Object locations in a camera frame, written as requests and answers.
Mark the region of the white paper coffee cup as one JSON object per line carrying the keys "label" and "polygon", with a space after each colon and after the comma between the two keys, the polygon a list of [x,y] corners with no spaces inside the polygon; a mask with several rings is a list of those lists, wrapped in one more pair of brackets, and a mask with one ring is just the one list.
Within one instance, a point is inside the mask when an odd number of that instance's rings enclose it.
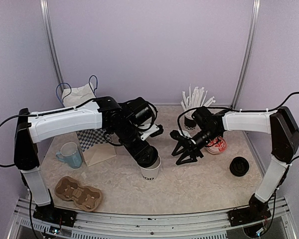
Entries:
{"label": "white paper coffee cup", "polygon": [[156,179],[158,176],[160,166],[161,166],[161,158],[158,157],[156,162],[152,166],[148,168],[140,167],[142,177],[148,181],[152,181]]}

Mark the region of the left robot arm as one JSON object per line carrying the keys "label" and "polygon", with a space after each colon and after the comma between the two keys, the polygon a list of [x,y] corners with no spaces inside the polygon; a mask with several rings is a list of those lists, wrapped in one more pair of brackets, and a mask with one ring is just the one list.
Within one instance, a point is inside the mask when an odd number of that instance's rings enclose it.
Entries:
{"label": "left robot arm", "polygon": [[141,97],[124,103],[112,97],[92,98],[77,106],[44,112],[30,113],[24,108],[12,116],[17,119],[13,166],[20,170],[40,213],[56,221],[60,211],[41,175],[37,143],[76,131],[104,129],[118,137],[140,167],[149,168],[156,163],[158,151],[146,141],[146,133],[159,130],[154,124],[156,117],[155,106]]}

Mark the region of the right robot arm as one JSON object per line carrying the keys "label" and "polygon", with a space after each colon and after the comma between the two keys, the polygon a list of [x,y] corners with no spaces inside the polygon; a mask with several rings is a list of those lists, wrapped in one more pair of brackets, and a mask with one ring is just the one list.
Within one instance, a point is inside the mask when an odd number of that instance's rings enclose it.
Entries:
{"label": "right robot arm", "polygon": [[181,128],[170,133],[171,138],[177,141],[172,152],[172,156],[179,156],[177,165],[202,158],[201,149],[223,136],[225,131],[254,131],[271,135],[271,162],[249,205],[228,213],[231,223],[238,225],[269,217],[268,202],[282,185],[292,162],[298,158],[295,154],[299,148],[299,127],[289,108],[283,104],[266,110],[219,107],[219,112],[212,113],[209,107],[201,106],[193,108],[192,112],[191,117],[200,128],[196,135],[187,136]]}

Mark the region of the black cup holding straws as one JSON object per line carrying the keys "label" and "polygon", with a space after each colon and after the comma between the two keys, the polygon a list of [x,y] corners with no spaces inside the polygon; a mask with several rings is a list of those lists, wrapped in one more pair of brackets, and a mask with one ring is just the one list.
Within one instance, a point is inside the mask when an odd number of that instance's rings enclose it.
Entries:
{"label": "black cup holding straws", "polygon": [[197,126],[196,122],[194,121],[194,119],[192,119],[191,117],[184,117],[184,126],[187,130],[194,130]]}

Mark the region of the red floral bowl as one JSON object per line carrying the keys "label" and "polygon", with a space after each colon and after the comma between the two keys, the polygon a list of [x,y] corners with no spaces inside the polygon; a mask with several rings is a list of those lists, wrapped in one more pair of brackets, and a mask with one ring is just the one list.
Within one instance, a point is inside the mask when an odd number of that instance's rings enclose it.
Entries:
{"label": "red floral bowl", "polygon": [[218,155],[227,149],[227,142],[223,137],[219,136],[212,140],[205,148],[210,154]]}

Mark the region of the blue checkered paper bag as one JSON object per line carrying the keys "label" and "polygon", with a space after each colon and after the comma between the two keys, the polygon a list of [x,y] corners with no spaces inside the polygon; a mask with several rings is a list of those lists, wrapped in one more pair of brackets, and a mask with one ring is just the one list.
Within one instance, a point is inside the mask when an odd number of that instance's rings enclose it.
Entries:
{"label": "blue checkered paper bag", "polygon": [[[98,78],[92,75],[86,85],[78,88],[72,88],[68,83],[60,83],[56,87],[56,96],[63,107],[76,106],[95,98],[97,88]],[[84,162],[88,167],[117,156],[114,146],[110,144],[112,138],[104,133],[103,129],[76,132]]]}

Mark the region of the bundle of wrapped white straws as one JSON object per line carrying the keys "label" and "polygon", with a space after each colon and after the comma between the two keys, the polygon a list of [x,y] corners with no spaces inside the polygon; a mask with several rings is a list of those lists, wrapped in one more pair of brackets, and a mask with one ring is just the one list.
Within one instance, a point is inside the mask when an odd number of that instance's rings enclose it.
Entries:
{"label": "bundle of wrapped white straws", "polygon": [[207,98],[208,91],[204,87],[196,86],[191,89],[191,85],[188,88],[188,94],[182,91],[182,101],[181,106],[184,111],[189,109],[205,106],[209,107],[211,104],[215,103],[215,97],[212,96]]}

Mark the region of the brown cardboard cup carrier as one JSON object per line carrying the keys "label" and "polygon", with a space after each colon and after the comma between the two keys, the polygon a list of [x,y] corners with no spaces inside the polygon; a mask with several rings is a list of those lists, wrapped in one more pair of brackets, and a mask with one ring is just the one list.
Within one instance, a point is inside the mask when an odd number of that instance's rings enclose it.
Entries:
{"label": "brown cardboard cup carrier", "polygon": [[103,199],[102,192],[91,186],[82,186],[70,176],[62,177],[54,188],[57,197],[64,201],[73,201],[76,207],[86,212],[97,209]]}

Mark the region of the blue ceramic mug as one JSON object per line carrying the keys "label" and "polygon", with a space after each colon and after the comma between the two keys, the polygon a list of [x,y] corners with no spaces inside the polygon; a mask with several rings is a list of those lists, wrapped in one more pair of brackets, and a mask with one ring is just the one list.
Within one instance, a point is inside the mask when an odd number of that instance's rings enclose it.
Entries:
{"label": "blue ceramic mug", "polygon": [[73,169],[78,169],[83,163],[80,149],[74,142],[65,143],[58,152],[56,152],[56,158],[68,164]]}

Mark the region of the aluminium front frame rail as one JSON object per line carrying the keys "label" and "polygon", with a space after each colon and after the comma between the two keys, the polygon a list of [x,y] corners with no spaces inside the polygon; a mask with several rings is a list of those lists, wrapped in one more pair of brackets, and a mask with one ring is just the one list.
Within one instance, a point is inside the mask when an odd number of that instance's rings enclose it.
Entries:
{"label": "aluminium front frame rail", "polygon": [[129,215],[116,213],[89,213],[76,210],[72,227],[62,226],[58,233],[51,233],[56,224],[30,219],[34,205],[20,198],[5,233],[6,239],[33,238],[38,236],[55,239],[228,239],[246,237],[244,229],[253,223],[231,226],[230,208],[201,213],[165,215]]}

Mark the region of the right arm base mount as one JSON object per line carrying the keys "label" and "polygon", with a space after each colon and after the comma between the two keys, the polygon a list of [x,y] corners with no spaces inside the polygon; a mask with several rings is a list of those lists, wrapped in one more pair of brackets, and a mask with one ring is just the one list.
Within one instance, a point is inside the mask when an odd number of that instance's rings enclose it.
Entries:
{"label": "right arm base mount", "polygon": [[233,209],[227,212],[230,225],[232,227],[249,224],[257,221],[264,220],[271,217],[269,209],[265,209],[260,213],[252,213],[249,207]]}

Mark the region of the right aluminium corner post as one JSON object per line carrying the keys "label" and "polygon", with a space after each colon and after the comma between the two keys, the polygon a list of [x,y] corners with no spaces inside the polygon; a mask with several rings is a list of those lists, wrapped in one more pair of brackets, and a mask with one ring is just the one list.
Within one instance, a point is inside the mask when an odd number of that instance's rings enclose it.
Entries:
{"label": "right aluminium corner post", "polygon": [[253,49],[253,45],[254,45],[254,38],[255,38],[256,30],[257,30],[260,5],[261,5],[260,0],[253,1],[247,43],[246,43],[246,47],[245,47],[245,53],[244,53],[244,57],[243,57],[243,61],[242,61],[242,66],[241,66],[240,73],[239,73],[238,83],[237,83],[234,97],[233,97],[233,100],[231,103],[232,108],[236,108],[238,105],[239,98],[241,96],[241,93],[243,90],[243,85],[244,85],[244,82],[246,79],[246,74],[248,71],[248,66],[249,66],[250,58],[252,55],[252,49]]}

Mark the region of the aluminium corner post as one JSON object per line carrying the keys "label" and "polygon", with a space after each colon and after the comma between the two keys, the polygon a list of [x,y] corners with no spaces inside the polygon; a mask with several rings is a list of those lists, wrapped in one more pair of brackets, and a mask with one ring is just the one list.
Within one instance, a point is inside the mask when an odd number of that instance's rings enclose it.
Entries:
{"label": "aluminium corner post", "polygon": [[64,81],[63,81],[63,77],[62,77],[62,73],[61,73],[61,69],[57,57],[57,51],[53,39],[53,31],[52,31],[52,24],[49,15],[48,1],[40,0],[40,8],[41,8],[41,14],[43,18],[43,24],[44,24],[45,34],[47,38],[48,48],[52,60],[52,65],[57,79],[56,95],[60,103],[63,104],[61,96],[64,90]]}
{"label": "aluminium corner post", "polygon": [[242,61],[242,66],[241,66],[240,73],[239,73],[238,83],[237,83],[234,97],[233,97],[233,100],[231,103],[232,108],[236,108],[238,105],[239,98],[241,96],[241,93],[243,90],[243,85],[244,85],[244,82],[246,79],[246,74],[248,71],[248,66],[249,66],[250,58],[252,55],[252,49],[253,49],[253,45],[254,45],[254,38],[255,38],[256,30],[257,30],[260,5],[261,5],[260,0],[253,1],[247,43],[246,43],[246,47],[245,47],[245,53],[244,53],[244,57],[243,57],[243,61]]}

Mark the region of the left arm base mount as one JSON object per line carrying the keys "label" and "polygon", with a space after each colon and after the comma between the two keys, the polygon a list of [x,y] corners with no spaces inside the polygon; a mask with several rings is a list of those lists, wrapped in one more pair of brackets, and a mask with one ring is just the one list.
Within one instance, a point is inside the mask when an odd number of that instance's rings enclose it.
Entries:
{"label": "left arm base mount", "polygon": [[71,228],[74,227],[76,216],[76,211],[56,208],[49,205],[42,207],[36,206],[33,213],[35,219]]}

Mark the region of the left aluminium corner post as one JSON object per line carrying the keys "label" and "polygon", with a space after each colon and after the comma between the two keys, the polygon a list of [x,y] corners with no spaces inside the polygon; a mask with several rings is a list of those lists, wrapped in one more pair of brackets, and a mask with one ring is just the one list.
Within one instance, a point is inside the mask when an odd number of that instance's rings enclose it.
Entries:
{"label": "left aluminium corner post", "polygon": [[40,8],[41,8],[41,14],[43,18],[43,24],[44,24],[45,34],[47,38],[48,48],[52,60],[52,65],[57,79],[56,95],[60,103],[63,104],[61,96],[64,90],[64,81],[63,81],[63,77],[62,77],[62,73],[61,73],[61,69],[57,57],[57,51],[53,39],[53,31],[52,31],[52,24],[49,15],[48,1],[40,0]]}

